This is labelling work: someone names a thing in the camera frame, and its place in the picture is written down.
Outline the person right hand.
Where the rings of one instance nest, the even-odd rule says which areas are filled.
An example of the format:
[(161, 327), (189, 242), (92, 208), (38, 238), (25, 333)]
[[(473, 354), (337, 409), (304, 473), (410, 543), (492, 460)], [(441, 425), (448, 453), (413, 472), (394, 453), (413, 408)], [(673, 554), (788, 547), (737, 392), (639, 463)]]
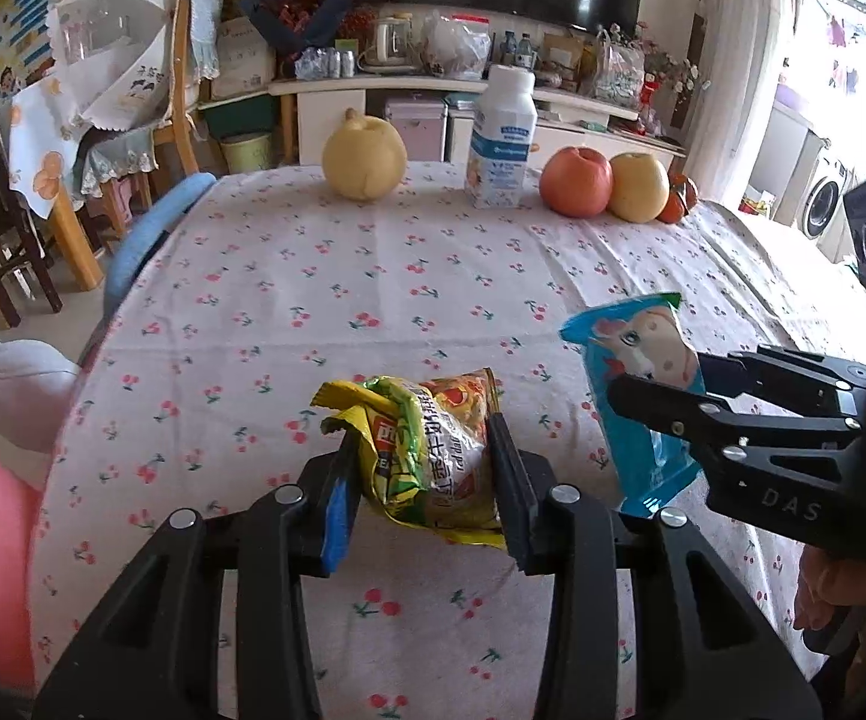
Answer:
[(840, 606), (866, 606), (866, 562), (835, 559), (805, 546), (799, 561), (794, 628), (818, 631)]

